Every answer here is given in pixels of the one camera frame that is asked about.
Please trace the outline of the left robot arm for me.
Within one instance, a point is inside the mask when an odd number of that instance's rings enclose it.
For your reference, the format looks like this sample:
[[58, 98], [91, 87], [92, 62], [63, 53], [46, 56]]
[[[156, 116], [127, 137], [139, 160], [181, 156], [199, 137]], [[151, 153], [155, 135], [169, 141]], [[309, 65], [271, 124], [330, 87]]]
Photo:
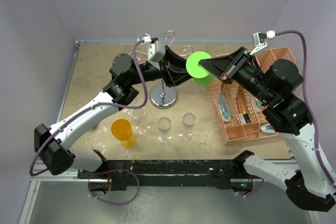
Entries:
[[98, 151], [75, 151], [74, 143], [105, 118], [122, 109], [139, 94], [133, 86], [163, 79], [168, 87], [178, 86], [189, 80], [186, 59], [175, 54], [168, 46], [159, 48], [157, 62], [139, 64], [135, 56], [117, 55], [110, 68], [111, 81], [88, 104], [63, 121], [49, 127], [40, 124], [34, 130], [34, 150], [52, 175], [66, 170], [87, 170], [96, 178], [108, 172], [106, 158]]

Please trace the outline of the green plastic wine glass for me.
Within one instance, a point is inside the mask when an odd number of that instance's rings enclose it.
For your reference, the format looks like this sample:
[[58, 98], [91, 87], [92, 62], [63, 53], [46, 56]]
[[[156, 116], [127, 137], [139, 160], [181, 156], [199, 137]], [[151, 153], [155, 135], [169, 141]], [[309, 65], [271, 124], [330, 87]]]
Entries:
[[211, 59], [211, 56], [203, 51], [192, 53], [187, 58], [186, 70], [197, 85], [207, 87], [214, 81], [214, 76], [200, 65], [200, 61], [203, 59]]

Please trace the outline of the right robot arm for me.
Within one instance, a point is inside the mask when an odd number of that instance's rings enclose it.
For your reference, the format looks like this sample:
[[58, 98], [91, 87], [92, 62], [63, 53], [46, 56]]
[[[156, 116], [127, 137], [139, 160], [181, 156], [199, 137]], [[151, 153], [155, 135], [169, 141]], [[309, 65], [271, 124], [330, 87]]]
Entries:
[[303, 76], [289, 49], [268, 49], [253, 60], [241, 47], [199, 64], [222, 83], [235, 82], [261, 102], [265, 119], [285, 140], [298, 165], [298, 169], [287, 169], [244, 151], [234, 160], [234, 173], [267, 180], [285, 191], [300, 209], [329, 211], [335, 205], [335, 175], [329, 165], [320, 165], [326, 157], [314, 142], [313, 116], [294, 94]]

